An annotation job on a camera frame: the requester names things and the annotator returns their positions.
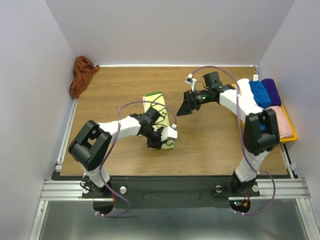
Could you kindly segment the green cream patterned towel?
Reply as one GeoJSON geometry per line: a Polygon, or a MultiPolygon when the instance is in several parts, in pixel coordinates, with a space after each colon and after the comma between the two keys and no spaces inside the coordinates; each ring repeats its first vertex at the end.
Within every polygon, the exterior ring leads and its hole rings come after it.
{"type": "MultiPolygon", "coordinates": [[[[170,125],[170,120],[168,116],[168,110],[163,105],[166,105],[164,95],[161,91],[157,91],[154,93],[146,94],[142,97],[144,102],[143,108],[146,112],[150,107],[154,108],[160,113],[160,117],[153,125],[154,133],[160,133],[160,130],[163,130],[165,127],[170,125]]],[[[147,139],[147,147],[150,149],[158,149],[158,150],[170,150],[175,147],[175,142],[172,139],[165,140],[164,142],[157,142],[147,139]]]]}

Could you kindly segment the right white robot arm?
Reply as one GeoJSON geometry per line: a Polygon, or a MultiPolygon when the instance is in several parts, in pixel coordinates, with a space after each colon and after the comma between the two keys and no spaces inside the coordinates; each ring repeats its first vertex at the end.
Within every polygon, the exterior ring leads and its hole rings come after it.
{"type": "Polygon", "coordinates": [[[230,189],[242,195],[255,184],[259,168],[280,142],[277,116],[272,109],[263,109],[248,102],[231,85],[222,85],[201,91],[186,91],[177,116],[190,115],[201,105],[216,102],[237,116],[242,160],[231,176],[230,189]]]}

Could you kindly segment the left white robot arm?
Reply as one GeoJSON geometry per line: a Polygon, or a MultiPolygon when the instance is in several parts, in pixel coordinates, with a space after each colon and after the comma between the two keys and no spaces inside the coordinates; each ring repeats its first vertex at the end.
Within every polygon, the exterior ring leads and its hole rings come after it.
{"type": "Polygon", "coordinates": [[[110,176],[101,168],[109,145],[131,136],[144,136],[147,146],[152,149],[161,149],[167,143],[163,137],[164,127],[155,129],[154,125],[160,114],[149,116],[147,113],[131,114],[120,121],[96,123],[87,121],[73,141],[68,146],[69,154],[81,164],[84,172],[89,176],[94,191],[100,197],[111,193],[110,176]]]}

